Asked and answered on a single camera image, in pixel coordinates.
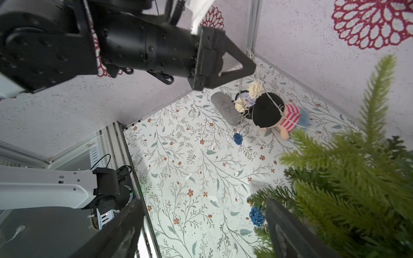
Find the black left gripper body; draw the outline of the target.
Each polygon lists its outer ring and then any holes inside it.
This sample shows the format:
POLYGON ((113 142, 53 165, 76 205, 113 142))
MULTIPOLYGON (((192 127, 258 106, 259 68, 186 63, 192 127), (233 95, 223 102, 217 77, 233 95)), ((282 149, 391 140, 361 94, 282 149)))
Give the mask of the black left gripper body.
POLYGON ((226 35, 223 30, 200 27, 194 74, 188 79, 192 90, 215 89, 225 83, 219 76, 223 68, 225 47, 226 35))

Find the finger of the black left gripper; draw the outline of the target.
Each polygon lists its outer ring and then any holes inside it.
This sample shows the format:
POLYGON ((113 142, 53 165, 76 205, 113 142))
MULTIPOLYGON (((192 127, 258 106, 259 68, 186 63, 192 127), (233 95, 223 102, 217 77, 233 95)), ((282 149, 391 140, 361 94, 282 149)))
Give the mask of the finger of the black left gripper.
POLYGON ((229 39, 223 30, 215 30, 213 39, 213 89, 231 81, 252 75, 256 71, 256 64, 236 44, 229 39), (223 72, 223 56, 230 55, 236 59, 241 69, 223 72))

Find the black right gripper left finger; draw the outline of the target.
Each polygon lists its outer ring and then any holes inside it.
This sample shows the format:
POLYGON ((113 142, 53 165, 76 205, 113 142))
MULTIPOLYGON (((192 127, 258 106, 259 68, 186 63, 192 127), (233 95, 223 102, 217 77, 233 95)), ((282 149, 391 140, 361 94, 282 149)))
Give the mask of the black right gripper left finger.
POLYGON ((134 258, 143 228, 145 207, 132 200, 97 235, 74 252, 72 258, 134 258))

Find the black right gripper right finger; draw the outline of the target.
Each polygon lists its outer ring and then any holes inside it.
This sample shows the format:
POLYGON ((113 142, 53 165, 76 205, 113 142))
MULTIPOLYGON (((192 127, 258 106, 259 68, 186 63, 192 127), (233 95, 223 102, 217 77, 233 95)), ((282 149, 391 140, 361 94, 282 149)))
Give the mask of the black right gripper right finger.
POLYGON ((265 217, 277 258, 339 257, 279 201, 274 199, 267 201, 265 217))

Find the string lights with rattan balls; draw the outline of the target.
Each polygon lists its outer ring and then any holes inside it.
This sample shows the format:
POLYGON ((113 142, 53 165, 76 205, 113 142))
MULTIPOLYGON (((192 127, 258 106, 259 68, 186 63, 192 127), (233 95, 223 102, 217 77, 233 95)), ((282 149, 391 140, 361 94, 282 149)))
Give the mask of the string lights with rattan balls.
MULTIPOLYGON (((248 85, 247 91, 249 92, 249 95, 252 99, 257 100, 257 98, 259 98, 262 94, 269 93, 269 92, 265 89, 264 83, 259 80, 257 73, 254 74, 254 78, 255 80, 248 85)), ((272 132, 273 130, 275 130, 278 133, 280 133, 277 129, 268 129, 268 130, 262 129, 262 130, 266 132, 272 132)), ((263 193, 264 200, 260 201, 258 204, 252 205, 252 208, 250 211, 250 219, 252 220, 254 226, 256 227, 264 226, 264 223, 265 223, 264 206, 267 202, 268 197, 273 198, 273 199, 279 199, 281 202, 285 204, 289 204, 294 201, 293 191, 290 190, 288 187, 278 186, 275 189, 273 189, 272 187, 265 187, 262 190, 257 191, 257 193, 254 193, 253 199, 257 200, 261 193, 263 193)))

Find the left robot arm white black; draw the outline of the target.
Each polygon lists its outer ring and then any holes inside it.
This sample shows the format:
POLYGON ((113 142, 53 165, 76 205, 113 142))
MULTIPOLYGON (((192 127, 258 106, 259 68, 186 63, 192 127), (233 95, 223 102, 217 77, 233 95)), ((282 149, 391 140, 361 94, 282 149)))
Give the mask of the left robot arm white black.
POLYGON ((34 94, 78 75, 148 72, 164 84, 187 78, 214 89, 256 64, 224 30, 201 25, 212 1, 2 1, 1 99, 34 94))

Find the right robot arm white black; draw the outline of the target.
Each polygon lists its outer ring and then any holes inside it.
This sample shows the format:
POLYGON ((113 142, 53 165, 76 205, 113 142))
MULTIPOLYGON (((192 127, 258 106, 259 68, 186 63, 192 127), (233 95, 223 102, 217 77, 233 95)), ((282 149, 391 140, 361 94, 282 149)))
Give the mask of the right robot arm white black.
MULTIPOLYGON (((75 258, 134 258, 143 233, 144 203, 133 191, 132 168, 77 172, 1 167, 1 209, 68 207, 96 213, 99 232, 73 253, 75 258)), ((265 209, 277 258, 334 258, 336 253, 280 202, 265 209)))

